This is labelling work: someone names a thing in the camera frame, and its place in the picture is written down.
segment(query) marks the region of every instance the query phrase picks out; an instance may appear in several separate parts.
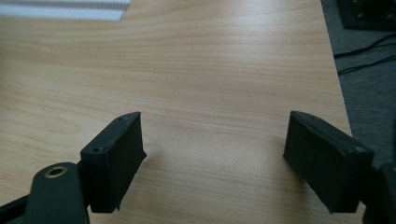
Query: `gray carpet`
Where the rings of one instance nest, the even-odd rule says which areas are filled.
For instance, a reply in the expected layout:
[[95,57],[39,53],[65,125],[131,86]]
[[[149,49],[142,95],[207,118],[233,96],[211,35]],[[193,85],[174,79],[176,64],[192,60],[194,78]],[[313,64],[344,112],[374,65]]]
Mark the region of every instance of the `gray carpet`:
[[[336,0],[321,0],[334,54],[367,47],[391,32],[348,30]],[[384,43],[396,43],[392,38]],[[371,49],[361,55],[335,60],[337,70],[373,63],[396,54],[396,46]],[[375,151],[378,167],[395,158],[396,61],[381,63],[340,76],[353,137]]]

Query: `black bracket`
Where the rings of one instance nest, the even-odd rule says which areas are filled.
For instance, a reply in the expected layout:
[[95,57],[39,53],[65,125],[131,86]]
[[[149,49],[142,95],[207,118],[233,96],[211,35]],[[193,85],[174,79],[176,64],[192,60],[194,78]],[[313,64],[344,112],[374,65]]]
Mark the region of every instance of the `black bracket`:
[[331,213],[355,213],[365,224],[396,223],[396,163],[372,166],[374,152],[318,117],[292,111],[284,158]]
[[86,224],[87,206],[112,213],[143,159],[140,113],[114,119],[81,152],[78,164],[62,162],[39,171],[31,192],[0,207],[0,223]]

